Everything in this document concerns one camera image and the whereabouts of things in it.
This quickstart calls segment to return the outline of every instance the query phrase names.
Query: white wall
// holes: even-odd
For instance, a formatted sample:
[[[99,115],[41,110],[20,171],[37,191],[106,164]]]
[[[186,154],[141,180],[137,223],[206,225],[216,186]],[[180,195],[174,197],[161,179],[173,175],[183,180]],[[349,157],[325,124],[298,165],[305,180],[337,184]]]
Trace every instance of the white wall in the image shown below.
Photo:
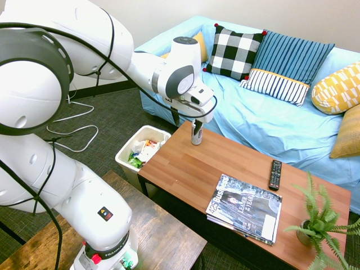
[[[360,52],[359,0],[91,0],[133,35],[135,47],[195,16],[269,29]],[[0,11],[5,0],[0,0]],[[77,88],[95,85],[79,76]]]

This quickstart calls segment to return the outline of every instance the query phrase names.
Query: silver can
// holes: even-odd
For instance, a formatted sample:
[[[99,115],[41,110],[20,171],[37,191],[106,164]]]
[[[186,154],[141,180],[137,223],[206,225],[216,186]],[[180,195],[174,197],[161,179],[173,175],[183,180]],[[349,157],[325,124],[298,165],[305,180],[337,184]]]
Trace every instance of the silver can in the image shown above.
[[[195,134],[195,120],[193,120],[191,122],[191,143],[193,145],[199,145],[201,143],[201,141],[203,140],[203,131],[204,131],[204,124],[202,122],[199,122],[198,123],[201,123],[201,126],[199,128],[199,130],[197,130],[196,134]]]

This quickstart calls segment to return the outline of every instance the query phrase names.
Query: white trash bin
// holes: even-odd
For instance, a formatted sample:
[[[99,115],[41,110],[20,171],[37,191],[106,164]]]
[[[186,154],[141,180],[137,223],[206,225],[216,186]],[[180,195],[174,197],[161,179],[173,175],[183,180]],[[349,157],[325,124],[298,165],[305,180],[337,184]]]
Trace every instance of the white trash bin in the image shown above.
[[[154,128],[150,125],[144,125],[133,135],[133,137],[129,139],[129,141],[115,156],[116,162],[119,163],[119,165],[123,168],[129,183],[141,192],[141,186],[137,177],[137,173],[141,170],[141,168],[135,168],[134,166],[130,165],[130,163],[128,163],[132,146],[134,145],[135,141],[141,142],[144,140],[151,140],[154,142],[162,142],[167,141],[170,137],[171,134],[166,131]],[[148,183],[146,183],[146,188],[149,197],[153,197],[153,195],[158,190],[156,187]]]

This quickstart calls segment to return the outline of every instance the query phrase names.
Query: magazine cover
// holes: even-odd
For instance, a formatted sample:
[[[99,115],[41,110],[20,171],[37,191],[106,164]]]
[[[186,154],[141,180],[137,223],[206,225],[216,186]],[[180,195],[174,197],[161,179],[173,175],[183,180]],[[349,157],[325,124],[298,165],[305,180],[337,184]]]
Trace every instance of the magazine cover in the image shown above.
[[[206,213],[246,235],[275,243],[281,201],[271,191],[222,174]]]

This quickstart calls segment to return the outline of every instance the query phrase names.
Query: black and white checkered pillow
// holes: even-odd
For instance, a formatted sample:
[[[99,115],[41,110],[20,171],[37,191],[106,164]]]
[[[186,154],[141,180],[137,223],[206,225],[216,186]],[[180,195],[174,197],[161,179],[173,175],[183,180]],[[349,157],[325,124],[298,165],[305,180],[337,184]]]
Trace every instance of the black and white checkered pillow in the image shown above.
[[[206,71],[243,80],[250,73],[263,34],[241,34],[215,26],[214,48]]]

